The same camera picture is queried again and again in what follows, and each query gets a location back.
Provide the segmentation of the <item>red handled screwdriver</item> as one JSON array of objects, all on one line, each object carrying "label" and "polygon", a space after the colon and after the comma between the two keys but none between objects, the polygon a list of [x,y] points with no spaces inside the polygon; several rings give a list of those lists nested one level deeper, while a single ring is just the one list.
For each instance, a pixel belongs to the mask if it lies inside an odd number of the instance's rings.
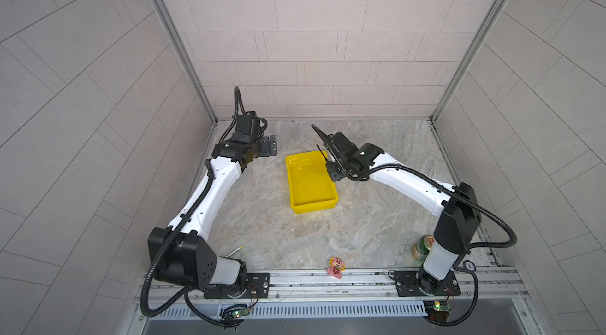
[{"label": "red handled screwdriver", "polygon": [[322,153],[323,158],[325,159],[326,163],[330,163],[330,162],[334,161],[329,150],[322,148],[319,145],[317,145],[317,148],[318,148],[318,151],[320,153]]}]

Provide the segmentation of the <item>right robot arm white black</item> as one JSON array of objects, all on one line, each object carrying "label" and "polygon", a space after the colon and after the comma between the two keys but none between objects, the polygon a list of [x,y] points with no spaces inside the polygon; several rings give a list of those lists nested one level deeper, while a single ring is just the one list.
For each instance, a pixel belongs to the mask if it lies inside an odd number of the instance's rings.
[{"label": "right robot arm white black", "polygon": [[328,174],[334,181],[374,180],[408,196],[438,218],[434,244],[417,273],[417,286],[435,296],[444,290],[444,281],[470,251],[471,240],[481,222],[480,213],[470,203],[473,188],[464,184],[446,186],[399,163],[374,144],[357,147],[341,132],[328,135],[313,125],[330,158]]}]

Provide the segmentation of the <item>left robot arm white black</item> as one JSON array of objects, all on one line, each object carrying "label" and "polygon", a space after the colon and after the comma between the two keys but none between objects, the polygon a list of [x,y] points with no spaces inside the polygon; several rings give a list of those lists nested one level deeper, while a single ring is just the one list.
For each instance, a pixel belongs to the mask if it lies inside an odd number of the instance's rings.
[{"label": "left robot arm white black", "polygon": [[217,288],[229,295],[246,290],[246,264],[217,256],[208,237],[227,193],[248,164],[254,158],[276,155],[276,147],[264,134],[267,121],[253,111],[236,115],[231,125],[234,132],[215,145],[205,162],[206,176],[179,215],[148,237],[148,281],[200,291]]}]

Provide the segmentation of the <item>yellow plastic bin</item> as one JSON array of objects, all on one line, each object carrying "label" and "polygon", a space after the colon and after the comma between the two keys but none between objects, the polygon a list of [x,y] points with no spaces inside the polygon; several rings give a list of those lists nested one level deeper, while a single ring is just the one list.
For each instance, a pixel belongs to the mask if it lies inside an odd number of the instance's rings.
[{"label": "yellow plastic bin", "polygon": [[290,206],[296,215],[328,210],[339,202],[336,185],[318,150],[286,157]]}]

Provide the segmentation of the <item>small yellow tipped pen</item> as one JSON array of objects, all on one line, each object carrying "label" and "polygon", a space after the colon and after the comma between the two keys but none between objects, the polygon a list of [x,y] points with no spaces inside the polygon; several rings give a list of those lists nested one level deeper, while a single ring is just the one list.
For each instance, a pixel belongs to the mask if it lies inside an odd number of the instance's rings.
[{"label": "small yellow tipped pen", "polygon": [[232,256],[234,256],[235,254],[237,254],[238,252],[240,252],[243,249],[243,246],[240,246],[238,248],[236,248],[235,250],[233,250],[228,256],[227,258],[230,258]]}]

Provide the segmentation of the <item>pink toy figure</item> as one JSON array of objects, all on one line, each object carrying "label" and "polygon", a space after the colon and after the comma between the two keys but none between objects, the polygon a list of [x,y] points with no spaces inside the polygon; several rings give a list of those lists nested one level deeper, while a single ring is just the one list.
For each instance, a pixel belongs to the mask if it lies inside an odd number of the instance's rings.
[{"label": "pink toy figure", "polygon": [[342,272],[345,270],[345,263],[342,259],[337,257],[331,257],[329,259],[329,267],[327,273],[333,278],[342,279]]}]

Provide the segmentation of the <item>green drink can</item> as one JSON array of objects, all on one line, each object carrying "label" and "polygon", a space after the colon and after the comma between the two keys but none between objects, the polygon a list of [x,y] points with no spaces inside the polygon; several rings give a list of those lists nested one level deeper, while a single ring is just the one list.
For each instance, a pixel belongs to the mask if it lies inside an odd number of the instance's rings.
[{"label": "green drink can", "polygon": [[435,243],[435,238],[433,235],[426,234],[420,237],[412,246],[411,246],[411,254],[413,258],[417,261],[425,261],[429,256],[430,251],[433,248]]}]

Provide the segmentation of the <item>left green circuit board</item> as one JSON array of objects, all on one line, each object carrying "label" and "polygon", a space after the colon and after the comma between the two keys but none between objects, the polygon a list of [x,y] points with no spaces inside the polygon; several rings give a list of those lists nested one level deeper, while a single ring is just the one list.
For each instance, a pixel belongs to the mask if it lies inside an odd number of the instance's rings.
[{"label": "left green circuit board", "polygon": [[242,321],[249,313],[249,306],[245,304],[235,304],[223,310],[221,319],[223,322],[235,324]]}]

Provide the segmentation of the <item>green circuit board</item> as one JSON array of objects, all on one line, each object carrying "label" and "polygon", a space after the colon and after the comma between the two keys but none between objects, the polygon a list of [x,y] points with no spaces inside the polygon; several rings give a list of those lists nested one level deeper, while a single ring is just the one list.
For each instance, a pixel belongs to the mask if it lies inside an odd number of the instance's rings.
[{"label": "green circuit board", "polygon": [[452,306],[447,301],[424,301],[425,312],[427,314],[426,319],[438,323],[445,323],[448,321]]},{"label": "green circuit board", "polygon": [[249,306],[245,304],[235,304],[223,310],[221,319],[223,322],[235,324],[242,321],[249,313]]}]

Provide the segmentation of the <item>right green circuit board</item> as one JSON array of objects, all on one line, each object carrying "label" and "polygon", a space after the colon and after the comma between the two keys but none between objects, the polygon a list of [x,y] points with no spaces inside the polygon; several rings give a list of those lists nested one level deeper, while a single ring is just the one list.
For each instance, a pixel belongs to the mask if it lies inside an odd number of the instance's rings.
[{"label": "right green circuit board", "polygon": [[447,301],[424,301],[425,312],[427,314],[426,319],[438,323],[445,323],[448,321],[452,306]]}]

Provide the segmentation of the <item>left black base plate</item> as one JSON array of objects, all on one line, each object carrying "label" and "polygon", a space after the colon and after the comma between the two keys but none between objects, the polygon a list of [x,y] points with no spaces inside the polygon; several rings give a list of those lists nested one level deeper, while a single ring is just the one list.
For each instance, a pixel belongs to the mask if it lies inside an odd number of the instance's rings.
[{"label": "left black base plate", "polygon": [[234,284],[208,285],[204,290],[205,300],[245,300],[268,297],[270,273],[247,273],[246,279],[239,277]]}]

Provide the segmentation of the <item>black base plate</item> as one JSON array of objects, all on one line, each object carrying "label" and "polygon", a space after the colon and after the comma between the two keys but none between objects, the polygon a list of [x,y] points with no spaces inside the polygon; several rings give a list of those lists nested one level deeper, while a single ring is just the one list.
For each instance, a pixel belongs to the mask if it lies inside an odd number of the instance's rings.
[{"label": "black base plate", "polygon": [[394,281],[399,297],[460,296],[455,272],[450,270],[443,280],[434,278],[423,268],[419,270],[391,270],[388,277]]},{"label": "black base plate", "polygon": [[245,300],[268,297],[270,273],[247,273],[246,279],[239,277],[234,284],[208,285],[204,290],[205,300]]}]

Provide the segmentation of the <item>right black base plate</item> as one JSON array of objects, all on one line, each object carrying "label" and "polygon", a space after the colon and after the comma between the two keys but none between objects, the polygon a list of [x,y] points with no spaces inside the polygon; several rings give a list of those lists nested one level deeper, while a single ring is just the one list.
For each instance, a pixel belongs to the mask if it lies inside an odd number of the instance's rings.
[{"label": "right black base plate", "polygon": [[423,268],[419,270],[391,270],[388,277],[394,281],[399,297],[460,296],[455,272],[450,270],[443,280],[434,278]]}]

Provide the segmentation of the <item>aluminium rail frame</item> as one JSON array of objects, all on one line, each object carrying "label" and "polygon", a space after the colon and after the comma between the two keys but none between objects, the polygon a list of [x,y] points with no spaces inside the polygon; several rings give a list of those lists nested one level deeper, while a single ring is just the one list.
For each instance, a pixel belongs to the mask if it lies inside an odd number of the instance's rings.
[{"label": "aluminium rail frame", "polygon": [[[342,279],[324,270],[271,270],[268,297],[205,300],[201,291],[180,298],[151,319],[140,313],[126,323],[127,334],[544,334],[546,328],[513,267],[463,267],[454,274],[461,295],[399,297],[388,277],[396,269],[349,269]],[[427,320],[424,301],[447,301],[445,323]],[[249,306],[235,324],[224,309]]]}]

